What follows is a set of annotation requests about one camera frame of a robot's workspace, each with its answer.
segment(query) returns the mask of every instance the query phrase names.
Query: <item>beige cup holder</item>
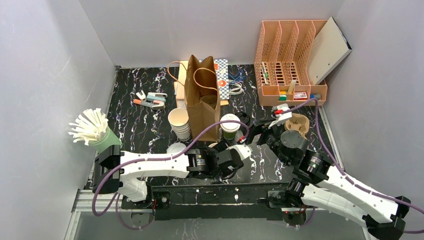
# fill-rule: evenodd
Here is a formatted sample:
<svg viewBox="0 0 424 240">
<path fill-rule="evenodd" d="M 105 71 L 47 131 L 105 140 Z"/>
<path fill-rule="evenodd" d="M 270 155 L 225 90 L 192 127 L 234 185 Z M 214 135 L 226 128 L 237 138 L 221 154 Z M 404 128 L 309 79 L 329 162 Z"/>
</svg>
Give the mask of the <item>beige cup holder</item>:
<svg viewBox="0 0 424 240">
<path fill-rule="evenodd" d="M 306 139 L 309 131 L 309 119 L 302 114 L 292 113 L 291 118 L 285 121 L 284 128 L 285 130 L 296 130 Z"/>
</svg>

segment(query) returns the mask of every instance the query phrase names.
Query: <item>orange circle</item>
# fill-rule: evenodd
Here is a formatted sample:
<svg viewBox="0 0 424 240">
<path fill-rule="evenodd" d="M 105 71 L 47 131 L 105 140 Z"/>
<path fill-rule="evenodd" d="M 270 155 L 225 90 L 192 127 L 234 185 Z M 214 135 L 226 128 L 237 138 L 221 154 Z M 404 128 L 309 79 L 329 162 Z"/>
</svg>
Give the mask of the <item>orange circle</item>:
<svg viewBox="0 0 424 240">
<path fill-rule="evenodd" d="M 225 87 L 225 85 L 227 85 L 227 82 L 225 80 L 219 80 L 218 86 Z"/>
</svg>

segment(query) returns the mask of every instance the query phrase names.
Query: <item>white plastic lid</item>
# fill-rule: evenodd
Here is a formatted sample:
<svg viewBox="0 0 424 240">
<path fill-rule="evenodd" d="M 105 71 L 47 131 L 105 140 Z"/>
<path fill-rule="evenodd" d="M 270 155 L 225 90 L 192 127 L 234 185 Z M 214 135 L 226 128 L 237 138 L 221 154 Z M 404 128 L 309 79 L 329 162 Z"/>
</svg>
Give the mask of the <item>white plastic lid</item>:
<svg viewBox="0 0 424 240">
<path fill-rule="evenodd" d="M 240 118 L 232 113 L 225 114 L 221 117 L 221 121 L 225 120 L 236 120 L 240 122 Z M 234 133 L 237 132 L 240 129 L 240 123 L 235 122 L 226 122 L 220 124 L 222 130 L 224 130 L 227 133 Z"/>
</svg>

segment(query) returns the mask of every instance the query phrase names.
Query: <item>gray floor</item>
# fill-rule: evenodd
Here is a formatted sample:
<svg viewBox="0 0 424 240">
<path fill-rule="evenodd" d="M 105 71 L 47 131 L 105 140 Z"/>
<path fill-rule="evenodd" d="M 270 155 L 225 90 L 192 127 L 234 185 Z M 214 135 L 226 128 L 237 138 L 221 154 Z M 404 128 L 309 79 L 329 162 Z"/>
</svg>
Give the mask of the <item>gray floor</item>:
<svg viewBox="0 0 424 240">
<path fill-rule="evenodd" d="M 128 223 L 129 213 L 122 218 Z M 96 217 L 81 213 L 77 240 L 364 240 L 362 228 L 343 217 L 317 211 L 312 223 L 299 230 L 265 219 L 176 219 L 155 221 L 143 231 L 121 226 L 114 212 Z"/>
</svg>

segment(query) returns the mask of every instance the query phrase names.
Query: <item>tabletop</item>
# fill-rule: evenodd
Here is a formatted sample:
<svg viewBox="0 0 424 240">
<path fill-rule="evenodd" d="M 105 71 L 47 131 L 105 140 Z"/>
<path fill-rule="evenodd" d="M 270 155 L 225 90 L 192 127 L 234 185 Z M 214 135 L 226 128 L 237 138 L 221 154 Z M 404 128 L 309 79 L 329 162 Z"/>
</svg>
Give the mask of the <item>tabletop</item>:
<svg viewBox="0 0 424 240">
<path fill-rule="evenodd" d="M 170 72 L 174 76 L 178 76 L 178 71 L 178 67 L 170 68 Z M 242 82 L 244 92 L 230 96 L 229 105 L 221 106 L 221 116 L 228 113 L 245 112 L 252 120 L 272 118 L 271 107 L 264 107 L 259 104 L 253 65 L 229 65 L 228 78 Z M 173 81 L 165 67 L 122 68 L 118 70 L 107 119 L 110 129 L 121 140 L 123 151 L 163 154 L 166 153 L 171 144 L 179 142 L 168 122 L 168 114 L 177 107 Z M 149 107 L 134 104 L 135 94 L 141 90 L 145 93 L 166 93 L 168 97 L 165 109 L 156 111 Z M 315 107 L 305 106 L 294 111 L 294 113 L 305 115 L 310 120 L 309 131 L 306 135 L 309 140 L 308 147 L 328 158 L 315 129 Z M 325 145 L 332 151 L 320 115 L 318 116 L 318 126 Z M 254 142 L 251 144 L 252 155 L 250 159 L 244 161 L 244 167 L 239 169 L 232 179 L 224 180 L 224 184 L 288 183 L 295 177 L 292 174 L 292 166 L 283 166 L 268 146 L 258 146 Z M 209 185 L 218 183 L 217 181 L 220 180 L 158 176 L 149 177 L 146 181 L 153 186 L 176 186 Z"/>
</svg>

